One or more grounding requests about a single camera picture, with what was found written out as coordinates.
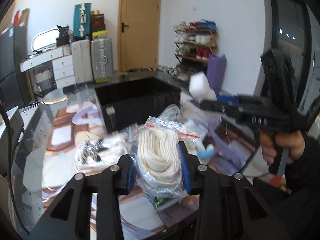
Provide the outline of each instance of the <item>screw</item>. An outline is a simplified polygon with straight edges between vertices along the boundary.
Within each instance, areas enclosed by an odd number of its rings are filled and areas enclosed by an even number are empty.
[[[110,167],[110,170],[111,170],[112,172],[114,172],[114,171],[119,171],[119,169],[120,169],[119,165],[112,165],[112,166]]]
[[[81,179],[83,179],[83,174],[82,174],[82,173],[77,173],[77,174],[75,175],[75,179],[76,179],[76,180],[81,180]]]
[[[237,180],[241,180],[241,179],[243,179],[243,175],[238,172],[238,173],[235,174],[235,178],[236,178]]]
[[[208,167],[205,166],[205,165],[199,165],[199,166],[198,166],[198,170],[199,170],[199,171],[206,171],[207,169],[208,169]]]

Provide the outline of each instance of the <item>person's arm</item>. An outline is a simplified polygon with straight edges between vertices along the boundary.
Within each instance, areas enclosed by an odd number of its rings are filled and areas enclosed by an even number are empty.
[[[272,164],[276,151],[272,140],[260,131],[263,158]],[[311,137],[303,136],[300,131],[278,133],[276,144],[289,147],[290,153],[285,170],[287,186],[293,191],[304,187],[320,188],[320,145]]]

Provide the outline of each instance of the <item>door handle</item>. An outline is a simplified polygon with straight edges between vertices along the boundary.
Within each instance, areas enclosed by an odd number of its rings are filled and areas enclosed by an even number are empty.
[[[122,23],[122,32],[124,33],[124,27],[129,27],[129,25],[125,25],[124,23]]]

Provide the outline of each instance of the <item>black wire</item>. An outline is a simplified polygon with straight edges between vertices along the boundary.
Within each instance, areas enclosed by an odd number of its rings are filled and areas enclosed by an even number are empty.
[[[0,114],[4,120],[5,126],[6,126],[6,130],[7,130],[7,136],[8,136],[8,165],[7,165],[7,172],[8,172],[8,183],[9,183],[9,192],[10,192],[10,197],[12,200],[12,205],[13,205],[13,209],[14,212],[16,214],[16,217],[20,223],[20,225],[22,226],[22,228],[26,231],[26,233],[28,235],[30,235],[29,231],[25,228],[25,226],[23,225],[21,218],[19,216],[18,210],[17,210],[17,206],[16,206],[16,202],[14,200],[14,195],[13,195],[13,189],[12,189],[12,181],[11,181],[11,153],[12,153],[12,138],[11,138],[11,126],[10,126],[10,122],[9,122],[9,118],[7,116],[6,111],[4,110],[3,106],[0,104]]]

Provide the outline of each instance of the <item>hand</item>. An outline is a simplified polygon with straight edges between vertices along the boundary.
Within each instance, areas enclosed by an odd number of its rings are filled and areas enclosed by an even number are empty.
[[[263,158],[271,165],[277,155],[274,149],[274,143],[272,139],[263,130],[260,131],[260,144],[262,147]],[[293,133],[277,133],[276,145],[280,147],[289,147],[288,164],[298,160],[304,152],[305,141],[301,131]]]

